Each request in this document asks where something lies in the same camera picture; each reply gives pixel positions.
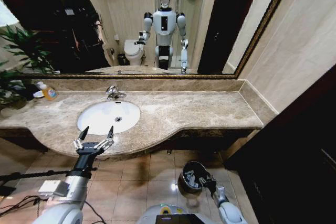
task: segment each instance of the soap dispenser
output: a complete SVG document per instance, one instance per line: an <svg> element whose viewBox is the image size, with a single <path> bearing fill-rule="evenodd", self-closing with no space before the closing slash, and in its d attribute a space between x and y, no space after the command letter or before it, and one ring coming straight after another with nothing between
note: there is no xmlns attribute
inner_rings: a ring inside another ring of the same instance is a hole
<svg viewBox="0 0 336 224"><path fill-rule="evenodd" d="M56 91L49 87L48 85L44 84L42 81L39 81L37 83L37 86L41 89L44 96L47 98L47 100L51 101L56 98Z"/></svg>

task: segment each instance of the mirror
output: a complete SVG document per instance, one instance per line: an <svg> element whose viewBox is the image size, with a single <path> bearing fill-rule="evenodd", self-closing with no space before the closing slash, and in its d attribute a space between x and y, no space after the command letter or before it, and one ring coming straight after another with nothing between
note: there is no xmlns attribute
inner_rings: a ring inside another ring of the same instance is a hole
<svg viewBox="0 0 336 224"><path fill-rule="evenodd" d="M0 70L236 78L271 0L255 2L1 0Z"/></svg>

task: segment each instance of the toilet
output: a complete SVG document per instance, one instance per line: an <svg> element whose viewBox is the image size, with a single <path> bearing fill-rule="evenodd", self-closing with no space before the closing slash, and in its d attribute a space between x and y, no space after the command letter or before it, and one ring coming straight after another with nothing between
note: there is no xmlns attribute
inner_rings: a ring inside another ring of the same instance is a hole
<svg viewBox="0 0 336 224"><path fill-rule="evenodd" d="M143 56L143 45L135 45L134 42L136 41L136 39L127 39L124 46L125 56L132 66L139 66Z"/></svg>

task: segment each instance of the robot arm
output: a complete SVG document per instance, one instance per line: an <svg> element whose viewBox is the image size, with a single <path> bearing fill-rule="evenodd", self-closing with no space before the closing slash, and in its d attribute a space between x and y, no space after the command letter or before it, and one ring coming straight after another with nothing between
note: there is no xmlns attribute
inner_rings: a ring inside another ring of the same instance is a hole
<svg viewBox="0 0 336 224"><path fill-rule="evenodd" d="M153 24L153 16L151 13L145 13L144 15L144 31L139 32L139 40L135 44L146 45L147 40L151 37L151 27Z"/></svg>
<svg viewBox="0 0 336 224"><path fill-rule="evenodd" d="M177 17L177 26L180 31L181 35L181 45L182 45L182 51L181 51L181 73L185 74L187 70L187 61L188 61L188 40L185 38L186 32L185 32L185 16L183 13L179 14Z"/></svg>
<svg viewBox="0 0 336 224"><path fill-rule="evenodd" d="M224 186L217 185L212 176L207 176L207 179L201 177L200 182L210 190L211 197L218 207L219 216L224 224L247 224L241 211L225 196Z"/></svg>
<svg viewBox="0 0 336 224"><path fill-rule="evenodd" d="M87 196L87 183L95 157L104 153L113 142L113 126L107 138L99 143L82 143L89 127L82 131L74 140L74 146L79 157L74 168L67 174L65 181L47 180L39 189L39 193L50 196L48 208L33 224L80 224L83 220L81 209Z"/></svg>

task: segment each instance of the marble countertop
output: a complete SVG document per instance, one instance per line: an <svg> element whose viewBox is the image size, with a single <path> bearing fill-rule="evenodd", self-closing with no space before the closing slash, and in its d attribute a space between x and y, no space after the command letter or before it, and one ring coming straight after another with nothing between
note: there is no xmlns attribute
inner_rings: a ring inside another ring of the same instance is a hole
<svg viewBox="0 0 336 224"><path fill-rule="evenodd" d="M138 123L114 135L114 144L100 157L123 159L154 147L184 129L260 129L263 123L239 92L125 92L118 99L136 104ZM79 135L77 118L87 107L106 101L104 92L63 91L53 101L35 100L30 109L0 121L0 128L27 127L46 147L77 156L72 140ZM106 136L87 135L99 142Z"/></svg>
<svg viewBox="0 0 336 224"><path fill-rule="evenodd" d="M157 74L157 73L181 73L180 68L169 68L168 70L156 67L149 67L149 66L114 66L114 67L107 67L107 68L99 68L93 69L87 72L96 72L96 73L108 73L108 74ZM187 68L186 73L197 73L195 69Z"/></svg>

